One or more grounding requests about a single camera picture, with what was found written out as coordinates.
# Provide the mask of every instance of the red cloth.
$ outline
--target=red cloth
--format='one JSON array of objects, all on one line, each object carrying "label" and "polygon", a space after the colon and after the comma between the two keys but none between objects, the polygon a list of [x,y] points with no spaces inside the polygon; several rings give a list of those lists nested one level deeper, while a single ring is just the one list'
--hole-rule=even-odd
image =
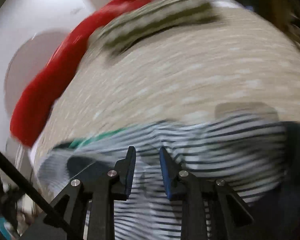
[{"label": "red cloth", "polygon": [[10,131],[23,145],[32,146],[43,130],[51,107],[73,79],[96,28],[151,0],[112,0],[84,19],[61,43],[43,70],[23,91],[13,111]]}]

